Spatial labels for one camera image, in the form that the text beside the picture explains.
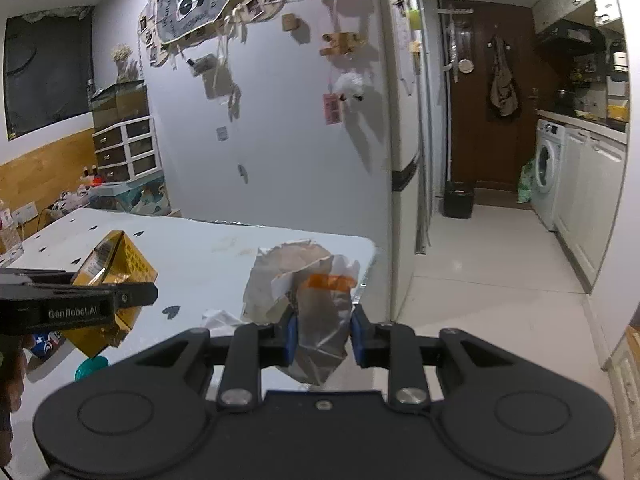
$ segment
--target white table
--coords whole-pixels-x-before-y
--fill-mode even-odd
[[[158,300],[154,306],[142,309],[134,329],[119,348],[108,348],[102,353],[111,364],[200,326],[206,310],[226,310],[239,318],[244,287],[260,247],[311,238],[333,254],[358,260],[361,270],[354,297],[359,296],[376,254],[370,240],[355,236],[150,218],[84,208],[25,240],[24,255],[12,267],[78,270],[96,244],[114,229],[124,230],[158,271]],[[162,310],[176,304],[181,306],[180,311],[168,320]],[[22,407],[12,416],[14,457],[7,471],[14,480],[36,480],[48,471],[35,443],[31,421],[38,405],[50,393],[74,380],[76,369],[85,359],[82,352],[66,342],[48,361],[28,372]],[[353,387],[347,383],[358,372],[353,359],[345,361],[334,374],[337,379],[332,376],[331,386]],[[276,368],[263,371],[262,386],[265,390],[301,387]]]

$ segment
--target human hand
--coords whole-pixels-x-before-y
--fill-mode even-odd
[[[33,348],[35,340],[32,335],[22,338],[22,348]],[[24,376],[27,367],[27,357],[22,350],[18,350],[17,358],[12,363],[12,369],[4,380],[0,380],[0,399],[6,399],[11,413],[16,412],[22,404],[22,393],[24,391]],[[1,413],[0,416],[8,416],[8,413]],[[0,428],[0,466],[5,466],[11,460],[11,441],[14,438],[11,426]]]

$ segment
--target power outlet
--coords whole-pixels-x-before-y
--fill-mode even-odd
[[[36,208],[35,202],[29,202],[27,205],[23,205],[16,209],[12,213],[12,216],[18,225],[25,224],[29,220],[33,220],[38,216],[38,209]]]

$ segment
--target black box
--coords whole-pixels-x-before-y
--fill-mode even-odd
[[[444,216],[471,218],[474,209],[474,188],[471,184],[449,180],[444,187]]]

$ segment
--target wooden headboard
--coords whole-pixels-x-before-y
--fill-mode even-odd
[[[97,164],[93,132],[84,130],[64,137],[0,166],[0,198],[12,211],[35,202],[40,214],[63,191],[75,192],[82,184],[82,169]],[[24,224],[25,237],[36,232],[37,222],[35,218]]]

